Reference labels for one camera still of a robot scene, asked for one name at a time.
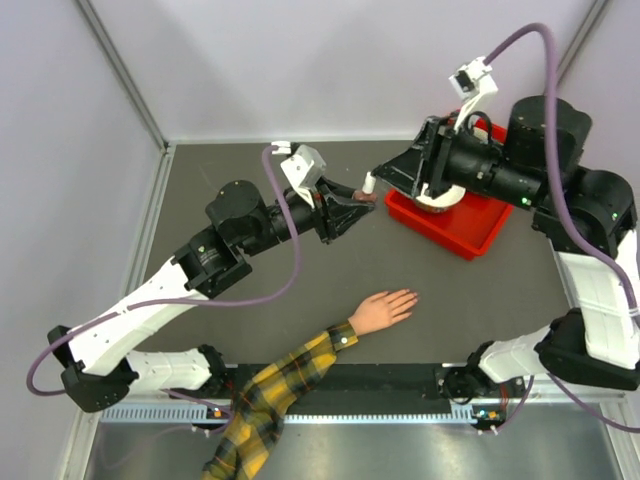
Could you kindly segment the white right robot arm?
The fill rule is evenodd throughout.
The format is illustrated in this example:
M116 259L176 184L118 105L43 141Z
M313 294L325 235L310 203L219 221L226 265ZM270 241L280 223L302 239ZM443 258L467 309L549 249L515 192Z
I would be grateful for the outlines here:
M575 305L546 328L489 341L444 376L452 399L492 394L517 377L633 391L639 385L639 312L633 288L637 213L620 175L580 165L590 117L543 95L517 101L502 140L476 135L472 117L426 119L413 143L374 169L404 196L440 198L458 186L533 214L568 273Z

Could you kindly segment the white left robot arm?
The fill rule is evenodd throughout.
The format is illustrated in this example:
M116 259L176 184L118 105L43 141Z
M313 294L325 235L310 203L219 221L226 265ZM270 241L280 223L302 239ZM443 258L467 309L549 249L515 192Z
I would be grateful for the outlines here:
M219 295L251 273L248 257L310 230L325 244L344 235L373 211L374 186L372 176L359 190L320 178L309 201L288 188L282 204L266 205L253 183L226 184L206 207L210 225L106 312L106 321L48 333L63 367L65 393L87 413L130 394L165 391L196 399L220 394L227 368L214 347L149 353L138 351L138 345L193 307L219 305Z

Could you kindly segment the yellow plaid sleeve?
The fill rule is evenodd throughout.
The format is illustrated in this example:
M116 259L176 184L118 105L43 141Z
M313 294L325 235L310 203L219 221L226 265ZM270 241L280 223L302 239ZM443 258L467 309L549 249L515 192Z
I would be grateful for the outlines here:
M341 350L357 342L349 323L333 325L255 374L201 477L255 478L281 438L288 409L319 384Z

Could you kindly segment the red plastic bin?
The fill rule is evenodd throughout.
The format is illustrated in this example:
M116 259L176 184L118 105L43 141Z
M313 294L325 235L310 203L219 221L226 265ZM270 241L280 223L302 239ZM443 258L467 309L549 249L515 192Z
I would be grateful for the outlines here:
M514 210L505 202L468 190L446 210L429 209L392 187L384 202L392 219L468 261L488 252Z

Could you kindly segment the mannequin hand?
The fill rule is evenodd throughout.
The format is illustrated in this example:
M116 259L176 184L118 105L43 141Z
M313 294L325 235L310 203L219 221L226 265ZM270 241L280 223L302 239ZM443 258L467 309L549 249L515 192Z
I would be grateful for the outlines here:
M348 322L357 336L375 333L408 319L418 300L409 289L380 292L363 300Z

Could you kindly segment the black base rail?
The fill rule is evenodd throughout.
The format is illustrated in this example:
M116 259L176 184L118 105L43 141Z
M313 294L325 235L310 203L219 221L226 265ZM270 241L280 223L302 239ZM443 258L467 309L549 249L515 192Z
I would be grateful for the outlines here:
M235 405L245 384L266 364L228 367L214 396ZM290 415L444 414L451 412L439 381L449 368L441 364L334 364L318 386L293 404Z

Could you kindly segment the white tape roll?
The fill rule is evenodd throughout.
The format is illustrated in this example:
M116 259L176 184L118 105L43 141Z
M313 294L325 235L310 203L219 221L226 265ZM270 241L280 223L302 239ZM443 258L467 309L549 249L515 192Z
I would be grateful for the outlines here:
M418 154L413 196L436 211L456 205L467 191L464 184L476 175L462 163L491 158L494 146L490 132L475 127L455 131L451 118L428 117L412 145Z

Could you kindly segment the pink nail polish bottle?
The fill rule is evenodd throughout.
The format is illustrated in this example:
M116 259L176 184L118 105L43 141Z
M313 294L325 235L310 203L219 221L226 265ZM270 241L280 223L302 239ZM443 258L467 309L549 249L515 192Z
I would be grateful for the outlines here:
M356 190L352 198L359 202L375 203L377 201L377 195L375 193L365 193L361 190Z

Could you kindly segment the white nail polish cap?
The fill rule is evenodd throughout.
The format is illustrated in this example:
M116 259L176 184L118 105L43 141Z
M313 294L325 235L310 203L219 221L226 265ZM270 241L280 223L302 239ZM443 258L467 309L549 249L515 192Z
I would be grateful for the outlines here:
M375 186L376 186L376 178L373 176L373 174L370 171L368 171L365 175L365 179L362 185L362 192L365 195L371 195L374 193Z

